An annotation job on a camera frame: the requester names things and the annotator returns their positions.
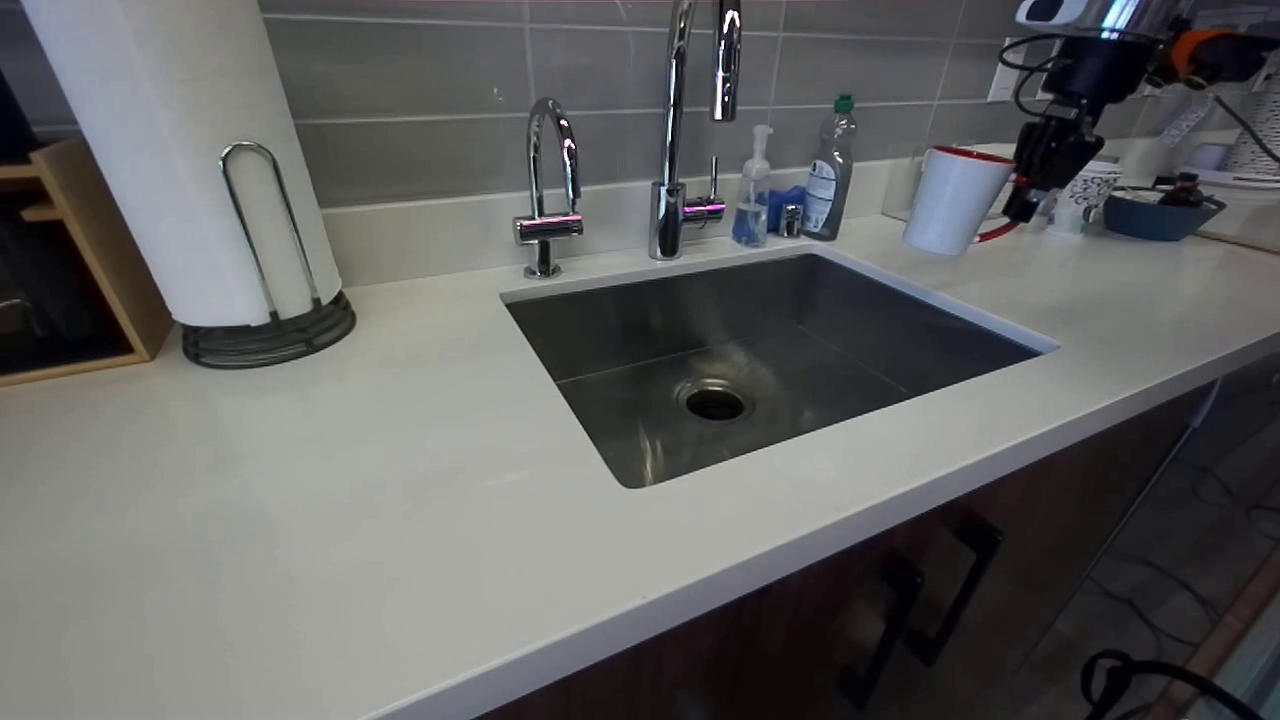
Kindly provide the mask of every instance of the cabinet handle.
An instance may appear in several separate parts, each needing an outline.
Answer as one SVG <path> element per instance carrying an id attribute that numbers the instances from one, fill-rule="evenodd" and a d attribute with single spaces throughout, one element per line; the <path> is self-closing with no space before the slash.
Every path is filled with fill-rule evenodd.
<path id="1" fill-rule="evenodd" d="M 963 574 L 963 586 L 960 594 L 953 597 L 938 629 L 929 636 L 921 629 L 907 633 L 907 647 L 916 652 L 921 665 L 937 665 L 938 652 L 949 647 L 953 633 L 960 629 L 976 588 L 985 586 L 995 551 L 999 551 L 999 527 L 986 524 L 985 516 L 976 516 L 970 507 L 963 507 L 954 522 L 953 522 L 953 537 L 970 551 L 970 564 Z"/>
<path id="2" fill-rule="evenodd" d="M 866 707 L 870 704 L 870 691 L 893 661 L 893 647 L 901 646 L 901 636 L 907 633 L 907 621 L 910 621 L 910 608 L 921 599 L 921 588 L 924 588 L 924 575 L 910 559 L 903 557 L 883 557 L 878 570 L 874 570 L 874 579 L 887 586 L 887 599 L 883 599 L 883 629 L 878 629 L 878 641 L 866 658 L 864 668 L 853 668 L 845 665 L 840 677 L 835 677 L 835 688 L 840 697 L 853 704 L 853 707 Z"/>

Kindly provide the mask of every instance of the bottle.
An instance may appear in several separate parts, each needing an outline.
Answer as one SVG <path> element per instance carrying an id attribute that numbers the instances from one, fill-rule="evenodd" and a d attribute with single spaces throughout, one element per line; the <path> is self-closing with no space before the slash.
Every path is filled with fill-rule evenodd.
<path id="1" fill-rule="evenodd" d="M 766 126 L 753 127 L 753 162 L 743 164 L 736 211 L 733 211 L 733 240 L 764 245 L 764 196 L 766 196 Z"/>
<path id="2" fill-rule="evenodd" d="M 853 179 L 853 95 L 840 94 L 830 106 L 830 127 L 822 135 L 820 156 L 807 164 L 807 201 L 804 201 L 804 238 L 835 240 Z"/>

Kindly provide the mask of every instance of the white countertop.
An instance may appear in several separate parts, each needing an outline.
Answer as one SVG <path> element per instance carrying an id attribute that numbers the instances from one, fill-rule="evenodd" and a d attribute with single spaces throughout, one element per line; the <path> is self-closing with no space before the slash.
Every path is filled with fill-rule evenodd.
<path id="1" fill-rule="evenodd" d="M 0 716 L 470 716 L 1280 348 L 1280 258 L 894 231 L 820 252 L 1055 352 L 645 491 L 507 321 L 516 267 L 358 287 L 285 367 L 5 394 Z"/>

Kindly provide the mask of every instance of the cabinet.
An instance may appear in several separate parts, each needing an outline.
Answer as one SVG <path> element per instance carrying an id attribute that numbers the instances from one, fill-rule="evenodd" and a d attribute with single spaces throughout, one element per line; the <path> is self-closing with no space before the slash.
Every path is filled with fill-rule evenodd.
<path id="1" fill-rule="evenodd" d="M 0 372 L 0 389 L 152 360 L 170 321 L 89 146 L 60 140 L 30 152 L 30 164 L 0 164 L 0 194 L 24 226 L 62 229 L 120 338 L 97 355 Z"/>
<path id="2" fill-rule="evenodd" d="M 986 716 L 1190 408 L 1136 415 L 493 716 Z M 924 661 L 963 579 L 968 608 Z"/>

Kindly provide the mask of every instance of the dark cabinet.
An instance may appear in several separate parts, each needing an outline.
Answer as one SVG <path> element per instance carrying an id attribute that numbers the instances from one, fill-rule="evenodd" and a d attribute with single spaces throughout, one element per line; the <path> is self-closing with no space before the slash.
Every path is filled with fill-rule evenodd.
<path id="1" fill-rule="evenodd" d="M 1190 408 L 1108 430 L 493 716 L 986 716 Z"/>

